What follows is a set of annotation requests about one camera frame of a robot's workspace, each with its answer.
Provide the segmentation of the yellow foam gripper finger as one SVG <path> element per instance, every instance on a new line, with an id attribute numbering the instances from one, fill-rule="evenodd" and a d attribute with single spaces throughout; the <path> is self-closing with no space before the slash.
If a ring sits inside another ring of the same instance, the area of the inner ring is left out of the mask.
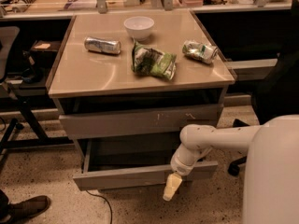
<path id="1" fill-rule="evenodd" d="M 172 200 L 181 182 L 182 182 L 182 177 L 177 173 L 173 173 L 168 176 L 165 183 L 164 195 L 163 195 L 163 199 L 165 201 Z"/>

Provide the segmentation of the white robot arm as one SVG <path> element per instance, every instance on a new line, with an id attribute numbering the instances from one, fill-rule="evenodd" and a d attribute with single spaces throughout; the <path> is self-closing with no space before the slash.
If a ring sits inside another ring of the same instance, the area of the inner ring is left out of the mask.
<path id="1" fill-rule="evenodd" d="M 163 198 L 169 201 L 197 161 L 213 148 L 247 153 L 243 224 L 299 224 L 299 116 L 263 125 L 217 129 L 190 124 L 179 135 Z"/>

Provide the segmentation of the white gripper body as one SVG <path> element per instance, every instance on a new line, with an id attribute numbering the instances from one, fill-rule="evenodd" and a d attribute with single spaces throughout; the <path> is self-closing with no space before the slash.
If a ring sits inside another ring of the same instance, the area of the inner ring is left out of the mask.
<path id="1" fill-rule="evenodd" d="M 180 144 L 170 161 L 172 171 L 180 176 L 188 175 L 195 164 L 204 157 L 204 152 L 204 149 L 189 149 Z"/>

